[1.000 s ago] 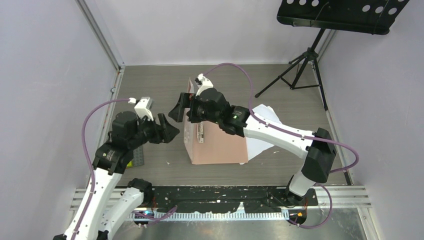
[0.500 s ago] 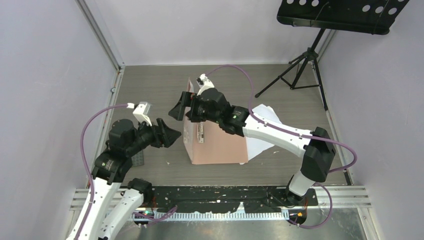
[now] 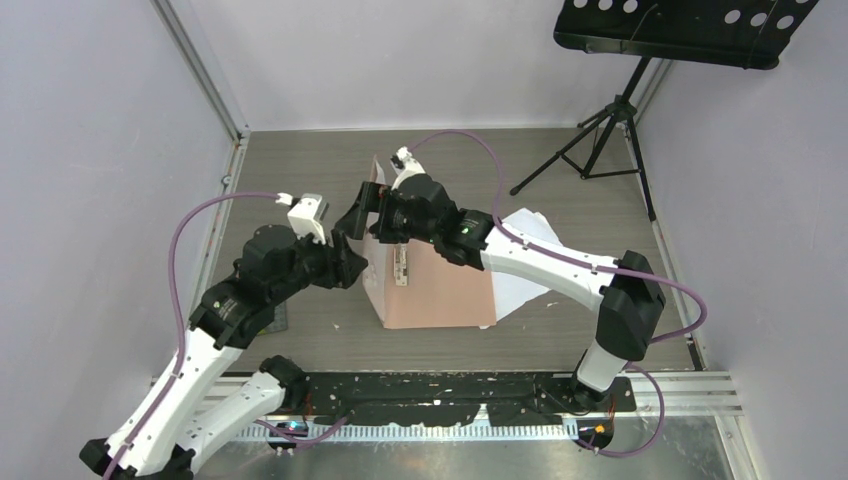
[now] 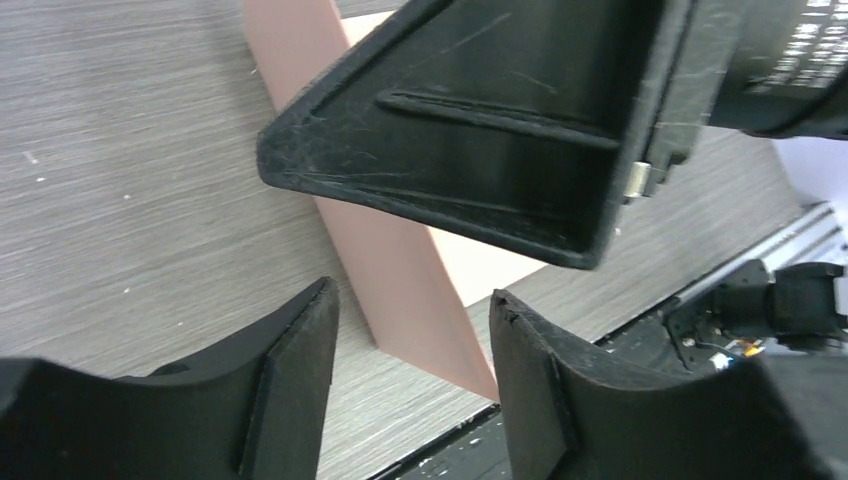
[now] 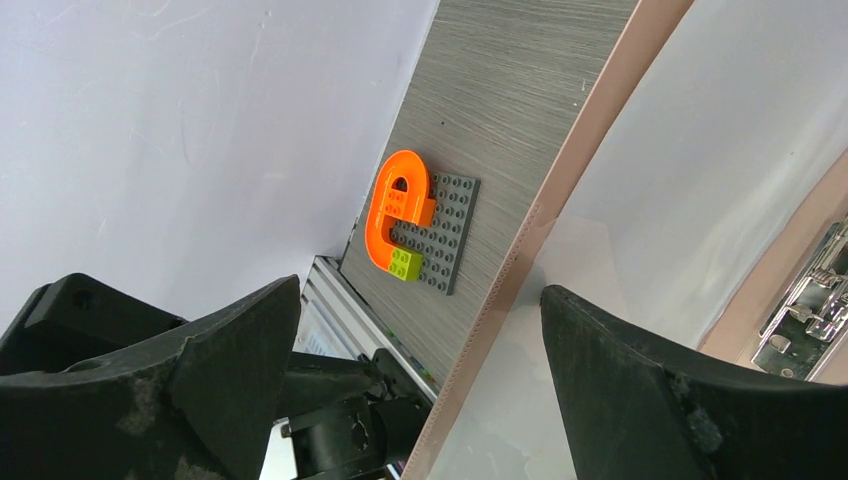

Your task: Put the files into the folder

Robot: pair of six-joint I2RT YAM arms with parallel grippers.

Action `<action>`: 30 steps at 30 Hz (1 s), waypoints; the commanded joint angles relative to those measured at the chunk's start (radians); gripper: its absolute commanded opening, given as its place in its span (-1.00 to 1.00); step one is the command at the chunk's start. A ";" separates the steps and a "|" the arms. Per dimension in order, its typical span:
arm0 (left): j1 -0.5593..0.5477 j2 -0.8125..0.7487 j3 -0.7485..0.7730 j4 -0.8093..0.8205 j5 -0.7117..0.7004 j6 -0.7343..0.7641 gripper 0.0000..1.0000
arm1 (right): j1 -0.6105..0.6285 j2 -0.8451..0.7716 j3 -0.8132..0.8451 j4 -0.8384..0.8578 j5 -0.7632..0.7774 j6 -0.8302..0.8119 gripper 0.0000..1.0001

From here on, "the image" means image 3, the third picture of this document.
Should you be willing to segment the pink paper folder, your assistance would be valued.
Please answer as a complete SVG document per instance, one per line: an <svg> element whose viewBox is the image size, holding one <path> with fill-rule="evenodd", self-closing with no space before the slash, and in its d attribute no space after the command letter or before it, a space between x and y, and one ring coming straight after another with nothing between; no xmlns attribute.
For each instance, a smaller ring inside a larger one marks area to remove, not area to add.
<svg viewBox="0 0 848 480"><path fill-rule="evenodd" d="M368 181L393 184L386 182L378 165L372 167ZM494 221L488 213L458 208L462 220L453 247L419 240L402 243L408 250L405 287L396 286L393 276L393 246L397 244L380 243L371 236L368 226L377 214L368 215L362 252L370 265L362 284L384 328L483 328L495 324L491 273L484 270L481 258Z"/></svg>

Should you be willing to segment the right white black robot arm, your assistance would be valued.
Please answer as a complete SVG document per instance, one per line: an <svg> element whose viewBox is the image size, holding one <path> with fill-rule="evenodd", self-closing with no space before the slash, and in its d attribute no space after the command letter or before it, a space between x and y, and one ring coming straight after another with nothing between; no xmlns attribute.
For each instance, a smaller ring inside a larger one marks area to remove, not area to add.
<svg viewBox="0 0 848 480"><path fill-rule="evenodd" d="M594 340L567 388L580 410L598 409L610 398L617 375L645 357L666 305L643 255L595 256L543 242L489 213L457 207L427 174L397 187L364 182L335 227L351 239L371 235L383 244L425 242L453 265L531 281L596 313Z"/></svg>

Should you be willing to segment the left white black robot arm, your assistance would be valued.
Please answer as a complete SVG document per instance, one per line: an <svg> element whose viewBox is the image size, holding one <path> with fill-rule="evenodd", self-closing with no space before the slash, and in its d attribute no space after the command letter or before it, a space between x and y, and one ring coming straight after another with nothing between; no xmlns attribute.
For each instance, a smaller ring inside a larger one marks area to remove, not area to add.
<svg viewBox="0 0 848 480"><path fill-rule="evenodd" d="M182 350L136 411L107 438L88 441L80 460L104 479L191 479L250 423L279 410L298 412L306 373L281 355L264 360L236 393L198 409L218 378L275 319L277 306L310 286L347 289L367 260L332 231L328 242L284 225L258 228L233 272L210 287L192 312Z"/></svg>

